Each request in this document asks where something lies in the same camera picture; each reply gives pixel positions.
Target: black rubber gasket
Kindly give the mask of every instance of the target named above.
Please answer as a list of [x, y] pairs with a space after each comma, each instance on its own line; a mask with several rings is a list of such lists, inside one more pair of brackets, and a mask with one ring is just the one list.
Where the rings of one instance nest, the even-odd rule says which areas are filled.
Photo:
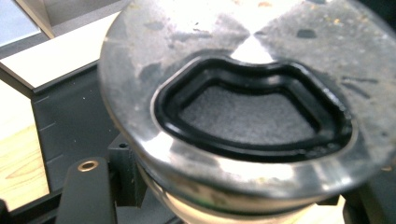
[[[212, 86], [251, 95], [280, 93], [314, 128], [315, 136], [296, 143], [252, 145], [200, 131], [182, 120], [180, 112]], [[159, 91], [154, 115], [167, 132], [183, 141], [243, 161], [306, 161], [342, 149], [352, 135], [346, 107], [310, 69], [295, 62], [253, 65], [226, 57], [199, 59]]]

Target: brass grommet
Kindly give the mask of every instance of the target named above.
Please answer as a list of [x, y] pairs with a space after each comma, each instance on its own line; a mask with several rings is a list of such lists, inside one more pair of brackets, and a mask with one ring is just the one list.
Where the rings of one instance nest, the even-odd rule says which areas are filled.
[[98, 161], [84, 161], [78, 166], [78, 170], [81, 172], [88, 172], [95, 169], [99, 165]]

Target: white surface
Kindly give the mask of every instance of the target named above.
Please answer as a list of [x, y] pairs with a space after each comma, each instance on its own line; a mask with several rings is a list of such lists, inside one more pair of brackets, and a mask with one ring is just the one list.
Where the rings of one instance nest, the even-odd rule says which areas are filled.
[[21, 51], [1, 62], [38, 87], [99, 59], [107, 30], [118, 14]]
[[26, 13], [10, 0], [0, 0], [0, 47], [40, 33]]

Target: reflective metal surface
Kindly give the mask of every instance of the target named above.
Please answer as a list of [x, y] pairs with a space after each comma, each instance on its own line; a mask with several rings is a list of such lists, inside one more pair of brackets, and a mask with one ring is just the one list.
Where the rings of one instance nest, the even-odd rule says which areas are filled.
[[[395, 52], [394, 34], [351, 1], [136, 0], [106, 36], [100, 82], [112, 118], [162, 188], [208, 209], [261, 215], [354, 188], [394, 158]], [[233, 160], [175, 138], [156, 122], [154, 96], [209, 54], [319, 71], [345, 96], [359, 131], [337, 153], [289, 163]]]

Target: scratched metal surface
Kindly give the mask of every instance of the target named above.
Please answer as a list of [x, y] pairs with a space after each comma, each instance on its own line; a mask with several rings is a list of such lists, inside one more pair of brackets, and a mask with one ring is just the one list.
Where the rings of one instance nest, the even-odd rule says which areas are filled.
[[[133, 1], [107, 34], [100, 81], [110, 114], [165, 190], [213, 209], [261, 214], [354, 188], [394, 158], [395, 52], [395, 35], [351, 1]], [[357, 147], [311, 161], [255, 163], [165, 133], [151, 113], [155, 92], [206, 55], [312, 67], [345, 96], [360, 130]]]

